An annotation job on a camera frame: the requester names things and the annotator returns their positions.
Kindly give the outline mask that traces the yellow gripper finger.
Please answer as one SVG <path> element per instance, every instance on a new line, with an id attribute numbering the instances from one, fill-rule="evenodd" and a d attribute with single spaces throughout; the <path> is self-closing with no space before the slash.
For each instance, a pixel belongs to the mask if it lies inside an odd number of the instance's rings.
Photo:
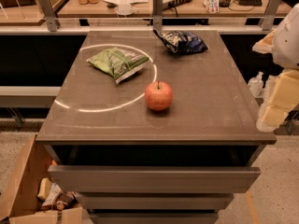
<path id="1" fill-rule="evenodd" d="M 256 127 L 271 133 L 278 128 L 289 113 L 299 104 L 299 71 L 285 69 L 266 82 Z"/>
<path id="2" fill-rule="evenodd" d="M 256 42 L 252 47 L 252 50 L 261 54 L 271 53 L 273 48 L 273 39 L 276 30 L 272 30 L 263 39 Z"/>

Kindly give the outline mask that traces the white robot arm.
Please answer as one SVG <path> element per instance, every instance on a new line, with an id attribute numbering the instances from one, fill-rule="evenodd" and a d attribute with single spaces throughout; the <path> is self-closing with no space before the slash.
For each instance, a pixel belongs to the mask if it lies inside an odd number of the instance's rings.
<path id="1" fill-rule="evenodd" d="M 259 131 L 271 133 L 299 104 L 299 4 L 252 50 L 271 53 L 273 63 L 283 68 L 277 77 L 266 81 L 256 122 Z"/>

